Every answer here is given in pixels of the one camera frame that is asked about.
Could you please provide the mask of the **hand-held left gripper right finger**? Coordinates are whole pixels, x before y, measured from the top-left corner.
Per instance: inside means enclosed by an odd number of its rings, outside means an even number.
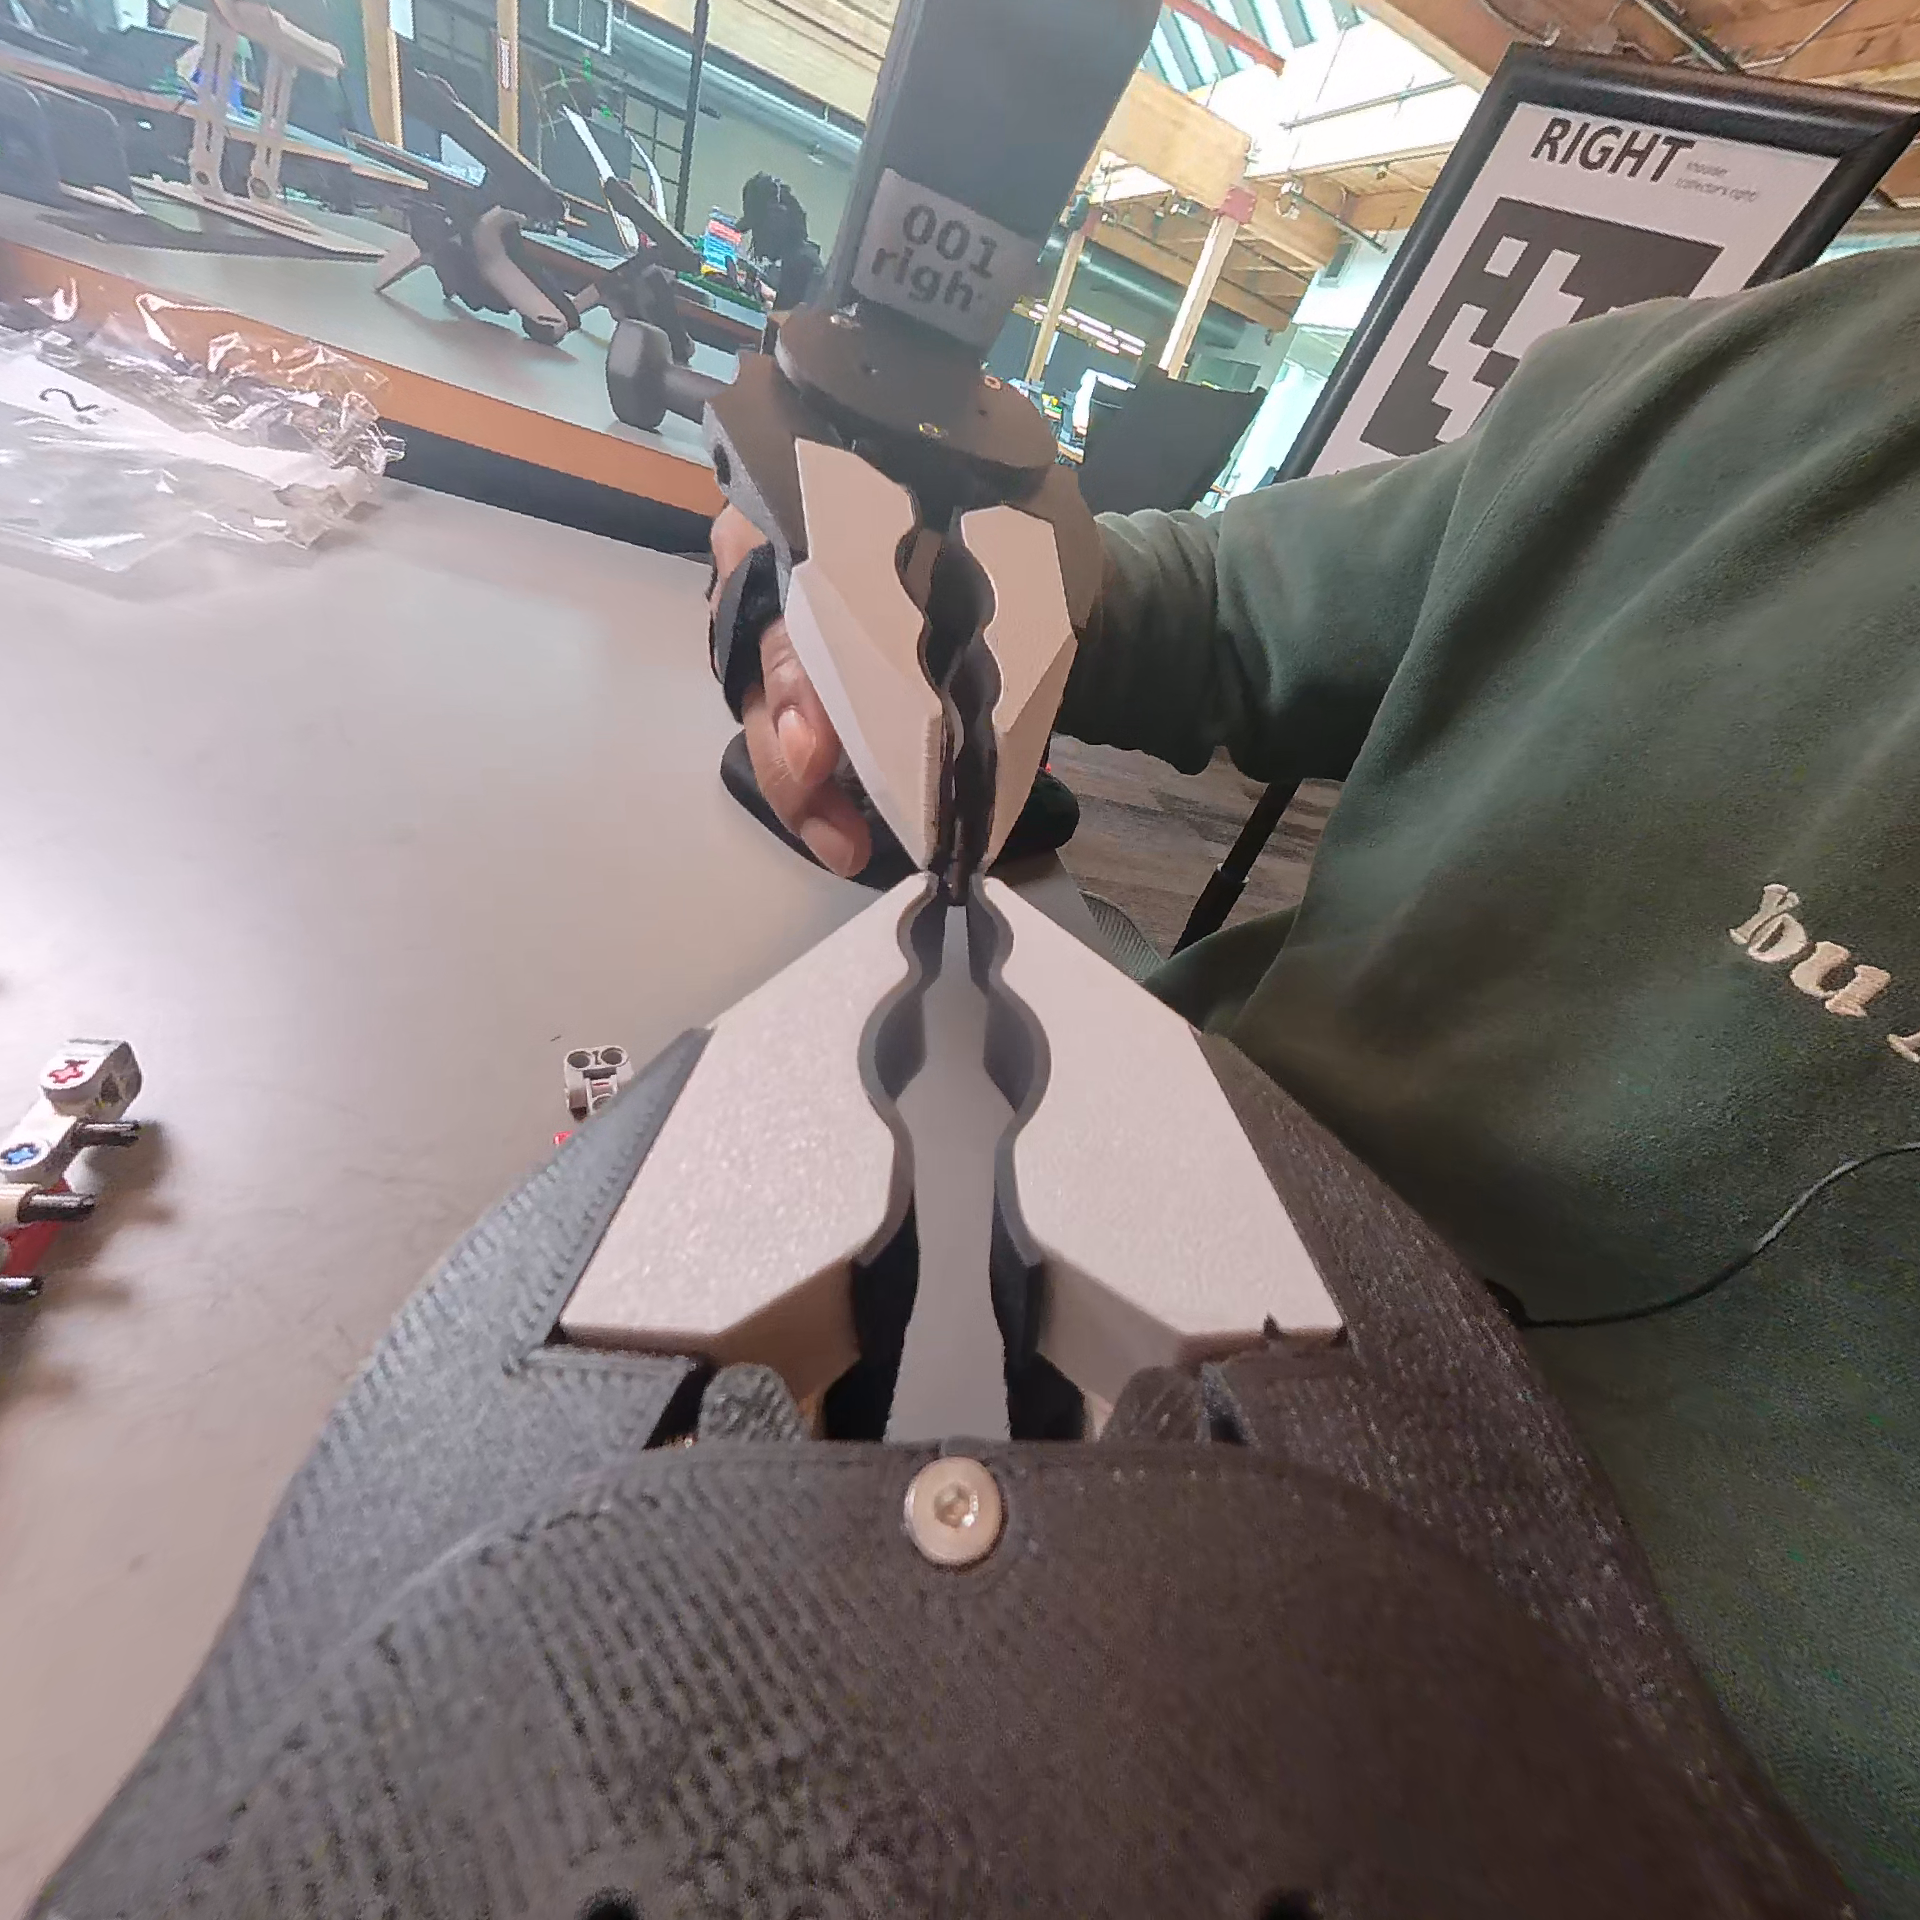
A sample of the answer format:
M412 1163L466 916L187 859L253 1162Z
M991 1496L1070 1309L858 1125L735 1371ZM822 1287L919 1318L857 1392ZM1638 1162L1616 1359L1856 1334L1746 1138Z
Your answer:
M1197 1032L998 881L966 902L993 1153L991 1299L1016 1441L1143 1371L1342 1343L1333 1293Z

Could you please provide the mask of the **grey technic connector piece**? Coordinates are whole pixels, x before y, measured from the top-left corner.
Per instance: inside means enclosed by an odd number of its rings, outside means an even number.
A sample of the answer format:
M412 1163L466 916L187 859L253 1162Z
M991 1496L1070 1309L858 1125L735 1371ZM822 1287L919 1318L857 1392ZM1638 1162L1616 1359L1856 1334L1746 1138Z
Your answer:
M553 1134L556 1147L569 1140L582 1122L607 1108L632 1078L635 1062L620 1043L564 1052L566 1128Z

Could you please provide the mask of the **person's right hand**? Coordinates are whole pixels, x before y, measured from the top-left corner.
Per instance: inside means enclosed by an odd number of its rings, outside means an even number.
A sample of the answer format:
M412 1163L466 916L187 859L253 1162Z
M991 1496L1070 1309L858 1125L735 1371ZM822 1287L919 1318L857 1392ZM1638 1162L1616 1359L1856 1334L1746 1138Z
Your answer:
M760 530L732 507L709 527L708 641L712 677L743 725L748 764L770 815L807 853L835 878L868 868L870 826L838 782L842 736L807 678L784 611L773 608L753 641L740 641L740 606L731 593L766 548Z

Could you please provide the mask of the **technic pieces assembly with pins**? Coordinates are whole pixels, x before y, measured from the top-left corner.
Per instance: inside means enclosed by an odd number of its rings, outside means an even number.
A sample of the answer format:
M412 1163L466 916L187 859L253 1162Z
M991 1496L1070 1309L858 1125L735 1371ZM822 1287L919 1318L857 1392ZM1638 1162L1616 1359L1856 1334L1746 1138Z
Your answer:
M141 1084L126 1042L76 1039L41 1064L33 1105L2 1131L2 1308L41 1295L38 1264L98 1205L70 1185L73 1163L141 1140L127 1121Z

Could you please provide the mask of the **dark monitor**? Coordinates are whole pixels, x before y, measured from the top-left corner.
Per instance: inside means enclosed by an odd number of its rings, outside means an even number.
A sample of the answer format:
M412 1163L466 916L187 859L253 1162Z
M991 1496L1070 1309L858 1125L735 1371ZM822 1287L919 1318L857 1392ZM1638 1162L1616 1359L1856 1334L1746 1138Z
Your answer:
M1258 390L1144 378L1117 402L1090 402L1077 495L1092 514L1191 510L1231 466L1257 419Z

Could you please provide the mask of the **clear plastic bag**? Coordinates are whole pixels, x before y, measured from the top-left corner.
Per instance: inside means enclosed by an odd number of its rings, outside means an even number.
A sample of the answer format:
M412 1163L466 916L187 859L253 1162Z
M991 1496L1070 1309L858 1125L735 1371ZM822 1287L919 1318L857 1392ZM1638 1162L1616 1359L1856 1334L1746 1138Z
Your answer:
M269 348L142 295L2 304L2 557L132 574L189 542L307 554L376 503L402 443L379 381L334 348Z

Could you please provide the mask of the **black dumbbell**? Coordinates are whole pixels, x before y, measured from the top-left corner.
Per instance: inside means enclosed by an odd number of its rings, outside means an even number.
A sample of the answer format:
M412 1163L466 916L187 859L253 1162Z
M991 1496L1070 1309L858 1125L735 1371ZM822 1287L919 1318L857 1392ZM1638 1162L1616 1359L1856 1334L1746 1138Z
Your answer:
M607 403L613 422L636 430L661 430L667 419L691 428L703 425L708 402L732 383L735 368L750 364L757 348L724 357L724 371L699 371L674 361L668 333L658 324L621 320L613 323L607 342Z

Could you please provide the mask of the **person's green sweatshirt torso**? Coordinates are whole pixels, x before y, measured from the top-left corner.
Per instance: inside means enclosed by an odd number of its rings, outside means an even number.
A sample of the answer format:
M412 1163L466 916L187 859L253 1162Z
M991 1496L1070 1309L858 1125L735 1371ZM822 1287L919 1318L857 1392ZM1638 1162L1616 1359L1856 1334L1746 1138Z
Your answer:
M1597 859L1342 801L1166 998L1548 1324L1742 1739L1917 1916L1917 853Z

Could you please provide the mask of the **black framed marker sign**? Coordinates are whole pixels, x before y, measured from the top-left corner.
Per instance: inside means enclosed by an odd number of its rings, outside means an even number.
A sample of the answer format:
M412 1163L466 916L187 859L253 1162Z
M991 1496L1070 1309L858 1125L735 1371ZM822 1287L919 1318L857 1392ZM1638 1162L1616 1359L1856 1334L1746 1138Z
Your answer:
M1543 338L1814 264L1917 104L1514 44L1272 479L1466 435Z

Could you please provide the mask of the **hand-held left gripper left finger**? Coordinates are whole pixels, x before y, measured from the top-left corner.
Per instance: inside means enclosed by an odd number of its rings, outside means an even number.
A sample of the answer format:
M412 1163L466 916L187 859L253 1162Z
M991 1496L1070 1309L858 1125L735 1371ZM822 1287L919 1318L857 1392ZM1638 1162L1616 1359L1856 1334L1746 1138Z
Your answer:
M889 1433L919 1273L899 1091L940 950L937 888L908 878L691 1039L566 1346L763 1365L827 1435Z

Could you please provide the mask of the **grey table orange edge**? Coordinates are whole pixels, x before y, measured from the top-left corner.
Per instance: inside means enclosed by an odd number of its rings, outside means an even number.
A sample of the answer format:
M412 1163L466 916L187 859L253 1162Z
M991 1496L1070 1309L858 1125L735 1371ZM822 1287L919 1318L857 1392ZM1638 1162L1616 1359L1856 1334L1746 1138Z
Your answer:
M272 371L296 371L300 342L370 371L370 399L395 428L544 469L617 507L649 501L708 522L719 488L702 432L667 419L658 432L611 415L607 320L560 345L442 301L428 272L376 292L376 260L142 250L70 231L51 207L2 196L2 295L73 295L88 320L123 317L198 361L234 338Z

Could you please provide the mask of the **person's right forearm green sleeve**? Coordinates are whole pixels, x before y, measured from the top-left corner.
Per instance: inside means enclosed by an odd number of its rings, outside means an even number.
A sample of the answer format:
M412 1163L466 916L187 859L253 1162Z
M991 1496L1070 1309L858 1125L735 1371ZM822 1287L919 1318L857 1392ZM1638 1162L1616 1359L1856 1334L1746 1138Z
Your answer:
M1917 253L1539 339L1453 446L1102 525L1058 731L1424 827L1917 852Z

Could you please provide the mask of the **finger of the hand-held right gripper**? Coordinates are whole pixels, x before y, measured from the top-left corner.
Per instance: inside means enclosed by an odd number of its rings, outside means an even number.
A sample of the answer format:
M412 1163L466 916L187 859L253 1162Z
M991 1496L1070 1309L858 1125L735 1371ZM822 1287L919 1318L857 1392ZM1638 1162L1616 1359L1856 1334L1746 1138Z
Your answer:
M955 710L959 852L984 874L1006 847L1039 771L1051 720L1077 649L1054 533L1044 519L987 507L962 519L982 608L962 653Z
M822 443L798 446L798 488L807 557L786 628L865 795L908 865L937 881L962 856L962 716L930 674L931 620L905 582L919 510L858 454Z

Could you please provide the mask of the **black stand pole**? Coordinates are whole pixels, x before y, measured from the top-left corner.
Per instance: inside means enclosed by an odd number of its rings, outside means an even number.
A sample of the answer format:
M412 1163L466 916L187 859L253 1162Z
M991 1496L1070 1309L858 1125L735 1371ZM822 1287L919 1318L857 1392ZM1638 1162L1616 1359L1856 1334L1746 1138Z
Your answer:
M1196 947L1197 942L1210 940L1228 925L1234 906L1244 893L1244 883L1250 881L1258 853L1264 852L1269 840L1275 837L1286 807L1295 801L1299 786L1304 782L1277 782L1258 795L1257 807L1239 827L1231 852L1222 856L1213 878L1200 888L1196 906L1190 910L1190 919L1171 953L1182 953Z

